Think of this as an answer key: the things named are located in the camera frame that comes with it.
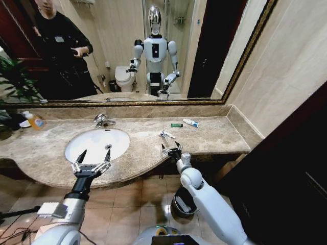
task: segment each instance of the man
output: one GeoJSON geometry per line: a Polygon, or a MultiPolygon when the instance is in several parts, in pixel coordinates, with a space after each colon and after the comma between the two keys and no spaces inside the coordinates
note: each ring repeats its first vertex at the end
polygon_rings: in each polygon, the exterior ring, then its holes
{"type": "Polygon", "coordinates": [[[87,64],[83,59],[93,52],[84,34],[63,14],[53,0],[35,0],[36,34],[42,39],[53,80],[47,99],[72,100],[97,94],[87,64]]]}

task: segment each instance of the white sink basin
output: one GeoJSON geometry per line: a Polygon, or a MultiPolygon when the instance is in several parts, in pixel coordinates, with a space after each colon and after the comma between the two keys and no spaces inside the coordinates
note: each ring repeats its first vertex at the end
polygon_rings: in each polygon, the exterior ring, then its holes
{"type": "Polygon", "coordinates": [[[117,129],[96,129],[82,133],[68,143],[65,157],[68,161],[75,162],[87,150],[83,164],[102,163],[109,145],[111,160],[120,157],[128,149],[128,134],[117,129]]]}

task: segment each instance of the soap dispenser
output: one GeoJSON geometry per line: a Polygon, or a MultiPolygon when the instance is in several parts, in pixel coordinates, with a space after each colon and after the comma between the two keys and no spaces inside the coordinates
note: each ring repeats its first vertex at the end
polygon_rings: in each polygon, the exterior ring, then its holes
{"type": "Polygon", "coordinates": [[[33,115],[29,111],[24,111],[23,114],[34,129],[40,130],[44,127],[45,125],[44,120],[42,120],[38,116],[33,115]]]}

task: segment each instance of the trash can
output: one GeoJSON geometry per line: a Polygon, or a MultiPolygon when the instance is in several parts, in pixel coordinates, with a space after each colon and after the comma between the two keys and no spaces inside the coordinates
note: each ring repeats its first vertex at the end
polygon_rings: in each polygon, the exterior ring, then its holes
{"type": "Polygon", "coordinates": [[[116,80],[109,81],[109,88],[111,92],[121,92],[120,86],[116,83],[116,80]]]}
{"type": "Polygon", "coordinates": [[[183,186],[179,187],[176,191],[170,207],[178,217],[182,218],[189,217],[198,210],[193,201],[193,197],[183,186]]]}

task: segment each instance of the small green object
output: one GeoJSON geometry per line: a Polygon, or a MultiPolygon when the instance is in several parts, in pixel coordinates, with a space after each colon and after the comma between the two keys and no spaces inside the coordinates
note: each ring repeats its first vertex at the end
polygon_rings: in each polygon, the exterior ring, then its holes
{"type": "Polygon", "coordinates": [[[183,124],[172,124],[172,128],[182,128],[183,124]]]}

